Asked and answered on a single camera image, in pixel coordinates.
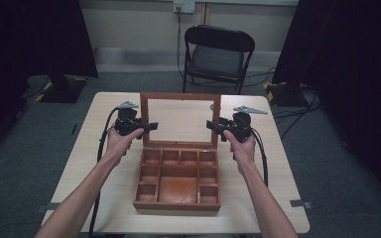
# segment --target black curtain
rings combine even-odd
[[[350,148],[381,183],[381,1],[300,0],[276,74],[274,83],[319,88]]]
[[[28,78],[51,72],[98,77],[78,1],[0,0],[0,126]]]

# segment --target finger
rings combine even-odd
[[[116,128],[114,126],[115,126],[114,123],[112,123],[112,125],[109,127],[109,131],[116,131]]]
[[[125,139],[132,141],[135,138],[141,136],[143,133],[144,133],[144,129],[143,128],[138,128],[135,131],[133,131],[131,134],[125,136]]]
[[[237,139],[234,137],[233,133],[231,133],[230,131],[224,130],[223,134],[225,138],[227,138],[227,140],[231,143],[231,145],[239,143]]]
[[[108,132],[109,135],[111,135],[111,134],[113,134],[113,133],[119,134],[119,133],[117,133],[116,129],[115,129],[113,126],[110,127],[110,128],[107,130],[107,132]]]
[[[247,139],[247,141],[251,143],[255,143],[255,137],[253,135],[250,135],[250,137]]]

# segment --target chair backrest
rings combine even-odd
[[[251,53],[255,50],[255,41],[248,34],[208,25],[190,27],[185,32],[185,42],[193,45]]]

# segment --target handheld controller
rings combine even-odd
[[[121,136],[129,135],[138,128],[143,128],[144,133],[157,130],[159,126],[158,122],[144,125],[142,124],[141,118],[136,118],[136,115],[137,111],[132,108],[122,108],[119,110],[114,128]]]
[[[222,142],[227,141],[223,132],[224,130],[228,130],[234,135],[238,142],[243,143],[252,134],[250,122],[251,118],[249,114],[237,112],[233,114],[233,120],[228,120],[226,118],[220,117],[218,124],[215,124],[211,121],[206,121],[206,128],[220,135]]]

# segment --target wall baseboard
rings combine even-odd
[[[97,70],[104,71],[176,71],[178,58],[176,51],[154,51],[146,49],[125,50],[120,48],[95,48]],[[179,60],[183,70],[185,51]],[[267,71],[275,67],[280,52],[255,52],[249,64],[249,71]]]

